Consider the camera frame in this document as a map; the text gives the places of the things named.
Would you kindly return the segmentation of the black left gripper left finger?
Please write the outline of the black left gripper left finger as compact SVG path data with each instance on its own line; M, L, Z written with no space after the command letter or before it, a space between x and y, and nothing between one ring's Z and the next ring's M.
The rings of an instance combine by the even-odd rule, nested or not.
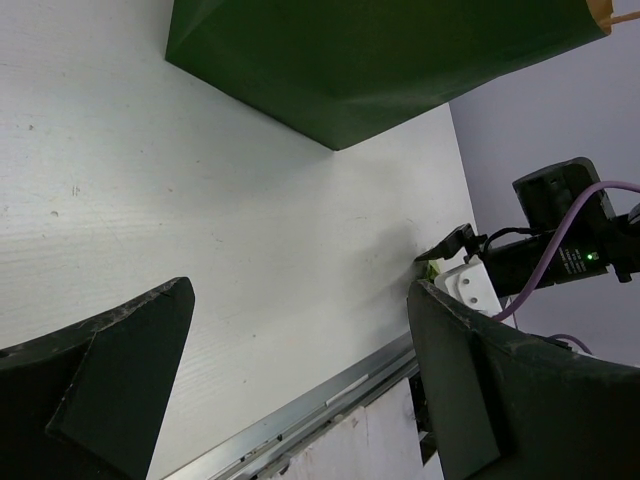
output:
M178 277L2 349L2 478L146 478L194 305Z

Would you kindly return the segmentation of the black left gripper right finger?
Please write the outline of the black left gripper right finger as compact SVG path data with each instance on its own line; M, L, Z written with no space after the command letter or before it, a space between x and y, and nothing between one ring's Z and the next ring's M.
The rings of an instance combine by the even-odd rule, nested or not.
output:
M426 281L407 311L448 479L635 479L639 371L526 334Z

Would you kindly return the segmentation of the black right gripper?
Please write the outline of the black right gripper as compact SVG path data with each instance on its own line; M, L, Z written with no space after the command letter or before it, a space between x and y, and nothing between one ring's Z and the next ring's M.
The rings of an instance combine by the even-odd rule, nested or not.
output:
M528 227L519 232L528 237L492 247L495 238L516 231L505 228L489 236L476 252L499 297L517 295L524 289L571 205L599 181L593 162L577 157L544 167L512 183L528 222ZM463 224L414 262L449 260L460 250L469 253L474 248L474 229ZM631 281L639 272L639 208L618 215L607 193L601 190L580 208L537 286L546 288L604 275L609 267L622 283Z

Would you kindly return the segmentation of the light green snack wrapper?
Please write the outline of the light green snack wrapper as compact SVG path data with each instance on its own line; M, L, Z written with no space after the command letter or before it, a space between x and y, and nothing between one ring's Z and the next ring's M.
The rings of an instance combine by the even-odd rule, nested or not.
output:
M427 281L434 283L435 279L441 274L439 264L435 260L429 260L426 262L423 272L423 278Z

